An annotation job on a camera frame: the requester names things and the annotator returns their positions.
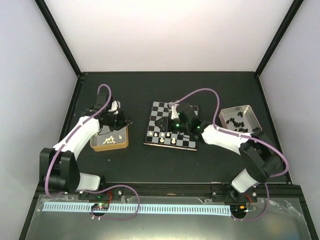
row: black table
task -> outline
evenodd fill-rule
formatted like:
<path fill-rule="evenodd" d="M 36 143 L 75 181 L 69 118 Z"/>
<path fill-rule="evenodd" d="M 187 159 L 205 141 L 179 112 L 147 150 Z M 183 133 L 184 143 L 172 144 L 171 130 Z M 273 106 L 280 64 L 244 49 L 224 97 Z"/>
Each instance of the black table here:
<path fill-rule="evenodd" d="M 277 145 L 264 94 L 253 72 L 88 72 L 82 76 L 66 132 L 75 126 L 82 112 L 95 103 L 100 84 L 111 87 L 112 95 L 133 121 L 128 127 L 127 148 L 95 152 L 87 144 L 78 157 L 81 172 L 105 176 L 107 182 L 228 183 L 244 169 L 239 155 L 218 146 L 203 143 L 198 145 L 198 151 L 192 152 L 143 145 L 153 101 L 176 101 L 199 88 L 216 90 L 220 109 L 250 105 L 263 131 Z M 199 106 L 200 119 L 212 119 L 217 105 L 214 94 L 199 92 L 187 102 Z M 290 181 L 288 176 L 270 179 L 273 183 L 286 181 Z"/>

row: black post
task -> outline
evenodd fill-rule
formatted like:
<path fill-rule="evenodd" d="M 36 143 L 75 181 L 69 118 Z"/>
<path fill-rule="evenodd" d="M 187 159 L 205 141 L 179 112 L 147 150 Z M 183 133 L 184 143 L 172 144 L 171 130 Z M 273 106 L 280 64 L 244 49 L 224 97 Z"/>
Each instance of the black post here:
<path fill-rule="evenodd" d="M 274 35 L 268 49 L 266 50 L 258 68 L 255 70 L 255 75 L 259 77 L 263 70 L 265 69 L 269 59 L 271 58 L 272 54 L 276 50 L 280 40 L 284 36 L 287 28 L 289 27 L 291 21 L 294 19 L 297 11 L 299 10 L 301 4 L 304 2 L 304 0 L 294 0 L 286 13 L 284 19 L 282 20 L 282 23 L 278 30 L 276 31 L 276 34 Z"/>
<path fill-rule="evenodd" d="M 58 41 L 60 47 L 62 48 L 62 51 L 64 52 L 66 58 L 68 59 L 71 67 L 73 68 L 75 74 L 77 77 L 80 77 L 81 71 L 80 68 L 77 65 L 77 62 L 72 55 L 64 37 L 62 36 L 58 25 L 56 24 L 54 17 L 52 16 L 51 12 L 49 11 L 49 8 L 47 4 L 45 3 L 45 0 L 35 0 L 35 3 L 38 5 L 42 15 L 44 16 L 46 22 L 48 23 L 51 31 L 53 32 L 53 35 L 55 36 L 56 40 Z"/>

